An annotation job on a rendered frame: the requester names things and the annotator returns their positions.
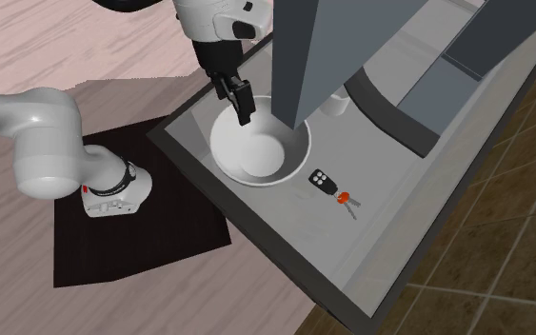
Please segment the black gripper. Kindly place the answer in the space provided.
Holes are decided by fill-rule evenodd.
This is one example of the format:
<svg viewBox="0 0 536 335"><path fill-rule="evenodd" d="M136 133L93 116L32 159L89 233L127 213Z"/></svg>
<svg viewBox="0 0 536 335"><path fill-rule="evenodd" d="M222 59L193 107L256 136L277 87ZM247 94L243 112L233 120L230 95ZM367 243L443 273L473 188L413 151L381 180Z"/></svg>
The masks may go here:
<svg viewBox="0 0 536 335"><path fill-rule="evenodd" d="M230 77L238 74L238 68L242 64L242 42L239 40L193 41L192 45L200 67L214 85L217 98L229 99L235 108L239 125L247 125L250 122L250 115L256 110L250 82L240 80L238 77Z"/></svg>

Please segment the white bowl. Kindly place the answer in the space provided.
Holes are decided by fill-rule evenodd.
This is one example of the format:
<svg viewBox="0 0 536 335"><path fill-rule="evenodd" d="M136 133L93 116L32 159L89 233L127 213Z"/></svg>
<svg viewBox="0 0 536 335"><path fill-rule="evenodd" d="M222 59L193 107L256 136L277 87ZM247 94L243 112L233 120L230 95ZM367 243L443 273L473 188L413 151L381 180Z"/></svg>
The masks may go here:
<svg viewBox="0 0 536 335"><path fill-rule="evenodd" d="M291 129L271 113L271 98L254 97L250 122L239 124L232 107L213 122L209 135L212 158L231 180L248 187L272 187L297 174L310 154L307 122Z"/></svg>

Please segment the white cup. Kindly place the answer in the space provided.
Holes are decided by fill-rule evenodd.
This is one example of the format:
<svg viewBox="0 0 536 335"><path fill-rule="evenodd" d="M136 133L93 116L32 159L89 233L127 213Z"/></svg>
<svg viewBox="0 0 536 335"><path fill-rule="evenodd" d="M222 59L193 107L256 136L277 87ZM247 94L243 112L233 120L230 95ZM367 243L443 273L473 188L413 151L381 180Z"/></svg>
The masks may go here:
<svg viewBox="0 0 536 335"><path fill-rule="evenodd" d="M336 117L346 111L349 102L350 98L346 93L333 93L319 107L319 110L326 116Z"/></svg>

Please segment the grey angular column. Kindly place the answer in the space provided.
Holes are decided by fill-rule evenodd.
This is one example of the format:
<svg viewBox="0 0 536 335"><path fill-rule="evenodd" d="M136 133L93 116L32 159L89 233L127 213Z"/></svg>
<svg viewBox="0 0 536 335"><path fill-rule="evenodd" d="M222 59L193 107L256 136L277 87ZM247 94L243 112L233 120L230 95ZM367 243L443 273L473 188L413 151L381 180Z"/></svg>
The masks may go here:
<svg viewBox="0 0 536 335"><path fill-rule="evenodd" d="M428 0L274 0L272 114L297 128Z"/></svg>

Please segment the black key fob with keys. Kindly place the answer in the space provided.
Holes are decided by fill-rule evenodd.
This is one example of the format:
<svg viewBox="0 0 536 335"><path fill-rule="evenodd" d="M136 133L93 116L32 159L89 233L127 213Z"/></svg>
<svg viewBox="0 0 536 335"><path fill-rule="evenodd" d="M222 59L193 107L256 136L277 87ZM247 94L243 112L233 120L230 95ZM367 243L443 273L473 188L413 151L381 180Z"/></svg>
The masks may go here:
<svg viewBox="0 0 536 335"><path fill-rule="evenodd" d="M321 169L313 170L309 177L309 182L324 192L326 195L335 198L338 204L343 205L353 220L357 219L352 207L360 207L362 204L353 199L346 191L340 191L337 184Z"/></svg>

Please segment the dark curved band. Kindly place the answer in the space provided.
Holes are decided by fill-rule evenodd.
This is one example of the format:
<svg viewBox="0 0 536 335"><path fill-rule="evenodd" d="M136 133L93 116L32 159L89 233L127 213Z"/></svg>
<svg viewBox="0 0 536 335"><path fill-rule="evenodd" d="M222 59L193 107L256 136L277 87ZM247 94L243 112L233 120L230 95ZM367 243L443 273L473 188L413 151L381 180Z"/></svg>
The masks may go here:
<svg viewBox="0 0 536 335"><path fill-rule="evenodd" d="M363 67L344 84L354 105L383 133L420 158L436 146L440 135L399 110L374 86Z"/></svg>

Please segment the black robot stand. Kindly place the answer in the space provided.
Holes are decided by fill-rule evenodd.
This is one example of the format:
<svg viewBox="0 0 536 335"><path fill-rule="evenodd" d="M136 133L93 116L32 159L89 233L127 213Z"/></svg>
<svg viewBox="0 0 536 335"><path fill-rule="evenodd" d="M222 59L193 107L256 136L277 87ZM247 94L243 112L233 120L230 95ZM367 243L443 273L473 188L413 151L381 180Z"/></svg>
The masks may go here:
<svg viewBox="0 0 536 335"><path fill-rule="evenodd" d="M126 278L230 244L219 208L148 138L157 120L85 136L151 175L134 214L90 218L74 192L54 203L53 284L90 285Z"/></svg>

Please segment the grey box fixture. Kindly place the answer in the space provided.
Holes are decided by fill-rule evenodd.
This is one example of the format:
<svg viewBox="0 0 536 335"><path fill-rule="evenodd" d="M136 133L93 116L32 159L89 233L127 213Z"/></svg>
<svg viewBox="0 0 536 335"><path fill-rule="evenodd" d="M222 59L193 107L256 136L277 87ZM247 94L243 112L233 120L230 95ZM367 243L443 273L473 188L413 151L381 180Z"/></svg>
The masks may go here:
<svg viewBox="0 0 536 335"><path fill-rule="evenodd" d="M485 77L536 31L536 0L486 0L398 109L444 132Z"/></svg>

